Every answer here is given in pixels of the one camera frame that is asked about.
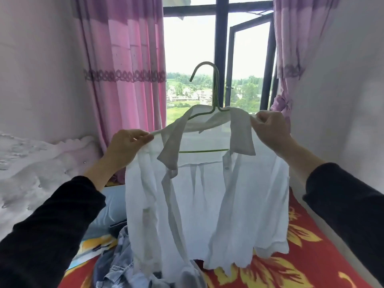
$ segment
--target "black sleeve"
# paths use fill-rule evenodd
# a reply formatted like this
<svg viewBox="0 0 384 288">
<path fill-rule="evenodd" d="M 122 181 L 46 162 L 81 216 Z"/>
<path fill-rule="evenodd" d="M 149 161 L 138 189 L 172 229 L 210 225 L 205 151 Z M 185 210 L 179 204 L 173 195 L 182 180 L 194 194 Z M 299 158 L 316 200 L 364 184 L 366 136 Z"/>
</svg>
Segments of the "black sleeve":
<svg viewBox="0 0 384 288">
<path fill-rule="evenodd" d="M 86 177 L 61 185 L 0 242 L 0 286 L 57 287 L 105 196 Z"/>
<path fill-rule="evenodd" d="M 303 199 L 384 286 L 384 195 L 327 163 L 309 176 Z"/>
</svg>

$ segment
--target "hanger hook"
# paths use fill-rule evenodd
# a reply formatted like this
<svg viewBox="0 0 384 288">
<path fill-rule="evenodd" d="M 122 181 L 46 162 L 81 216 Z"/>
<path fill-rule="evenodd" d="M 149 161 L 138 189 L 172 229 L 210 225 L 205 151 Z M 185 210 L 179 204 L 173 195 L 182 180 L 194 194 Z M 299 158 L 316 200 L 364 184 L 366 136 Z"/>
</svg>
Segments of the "hanger hook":
<svg viewBox="0 0 384 288">
<path fill-rule="evenodd" d="M 210 62 L 210 61 L 203 61 L 201 63 L 199 63 L 196 67 L 195 67 L 195 70 L 193 71 L 192 73 L 192 76 L 191 78 L 189 79 L 190 82 L 192 82 L 197 70 L 199 69 L 199 67 L 205 65 L 205 64 L 208 64 L 210 65 L 211 67 L 214 68 L 215 70 L 215 76 L 216 76 L 216 84 L 215 84 L 215 88 L 214 88 L 214 96 L 213 96 L 213 101 L 212 101 L 212 105 L 216 106 L 219 108 L 219 105 L 218 105 L 218 80 L 219 80 L 219 72 L 218 72 L 218 68 L 217 66 L 213 63 L 213 62 Z"/>
</svg>

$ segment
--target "red bedsheet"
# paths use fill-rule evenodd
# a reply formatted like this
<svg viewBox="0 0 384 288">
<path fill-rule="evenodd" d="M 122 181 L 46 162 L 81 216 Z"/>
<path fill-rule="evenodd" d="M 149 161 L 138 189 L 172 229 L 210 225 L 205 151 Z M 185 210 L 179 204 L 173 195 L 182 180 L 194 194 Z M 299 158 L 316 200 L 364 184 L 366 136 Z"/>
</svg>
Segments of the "red bedsheet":
<svg viewBox="0 0 384 288">
<path fill-rule="evenodd" d="M 208 288 L 370 288 L 336 247 L 323 235 L 290 192 L 287 238 L 290 252 L 269 259 L 253 256 L 247 268 L 232 266 L 232 275 L 221 268 L 206 271 Z M 60 288 L 91 287 L 97 258 L 67 272 Z"/>
</svg>

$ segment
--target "clothes hanger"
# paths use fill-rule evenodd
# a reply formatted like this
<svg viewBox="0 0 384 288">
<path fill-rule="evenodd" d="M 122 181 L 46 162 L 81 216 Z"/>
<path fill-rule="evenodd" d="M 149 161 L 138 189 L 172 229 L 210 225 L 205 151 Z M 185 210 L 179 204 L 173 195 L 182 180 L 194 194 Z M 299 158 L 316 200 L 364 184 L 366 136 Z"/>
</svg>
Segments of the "clothes hanger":
<svg viewBox="0 0 384 288">
<path fill-rule="evenodd" d="M 195 74 L 197 72 L 197 70 L 199 69 L 199 67 L 205 65 L 205 64 L 208 64 L 210 65 L 211 67 L 214 68 L 215 70 L 215 76 L 216 76 L 216 83 L 215 83 L 215 88 L 214 88 L 214 94 L 213 94 L 213 97 L 212 97 L 212 110 L 209 111 L 209 112 L 203 112 L 203 113 L 197 113 L 195 115 L 192 115 L 191 117 L 189 117 L 188 120 L 191 120 L 192 118 L 195 118 L 197 116 L 200 116 L 200 115 L 206 115 L 206 114 L 211 114 L 215 111 L 215 109 L 217 108 L 219 111 L 221 112 L 225 112 L 225 111 L 229 111 L 229 109 L 222 109 L 218 103 L 218 81 L 219 81 L 219 77 L 220 77 L 220 74 L 219 74 L 219 71 L 218 71 L 218 68 L 217 66 L 213 63 L 213 62 L 210 62 L 210 61 L 203 61 L 201 63 L 199 63 L 196 67 L 195 67 L 195 70 L 193 71 L 192 73 L 192 76 L 191 78 L 189 79 L 190 82 L 192 82 L 193 78 L 195 77 Z M 181 151 L 179 153 L 183 153 L 183 154 L 189 154 L 189 153 L 196 153 L 196 152 L 223 152 L 223 151 L 226 151 L 228 149 L 213 149 L 213 150 L 191 150 L 191 151 Z"/>
<path fill-rule="evenodd" d="M 188 120 L 191 120 L 192 118 L 195 118 L 197 116 L 200 116 L 200 115 L 206 115 L 206 114 L 211 114 L 215 111 L 215 109 L 217 108 L 219 111 L 221 112 L 224 112 L 224 111 L 229 111 L 229 109 L 222 109 L 219 104 L 218 104 L 218 81 L 219 81 L 219 77 L 220 77 L 220 74 L 218 72 L 218 68 L 217 66 L 213 63 L 213 62 L 210 62 L 210 61 L 203 61 L 201 63 L 199 63 L 196 67 L 195 67 L 195 70 L 193 71 L 192 73 L 192 76 L 191 78 L 189 79 L 190 82 L 192 82 L 193 78 L 195 77 L 195 74 L 197 72 L 197 70 L 199 69 L 199 67 L 205 65 L 205 64 L 208 64 L 210 65 L 211 67 L 214 68 L 215 70 L 215 76 L 216 76 L 216 83 L 215 83 L 215 88 L 214 88 L 214 95 L 212 97 L 212 110 L 209 111 L 209 112 L 203 112 L 203 113 L 197 113 L 195 115 L 192 115 L 191 117 L 189 117 Z"/>
</svg>

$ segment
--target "pink curtain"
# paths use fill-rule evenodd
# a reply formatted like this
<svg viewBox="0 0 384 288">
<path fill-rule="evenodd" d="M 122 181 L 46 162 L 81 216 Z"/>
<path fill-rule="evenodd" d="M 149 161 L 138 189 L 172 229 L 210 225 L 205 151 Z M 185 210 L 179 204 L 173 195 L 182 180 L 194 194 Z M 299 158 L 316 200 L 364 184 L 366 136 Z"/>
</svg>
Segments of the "pink curtain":
<svg viewBox="0 0 384 288">
<path fill-rule="evenodd" d="M 340 0 L 273 1 L 280 89 L 271 110 L 282 112 L 290 125 L 293 92 Z"/>
<path fill-rule="evenodd" d="M 162 0 L 72 0 L 103 150 L 120 129 L 166 125 Z"/>
</svg>

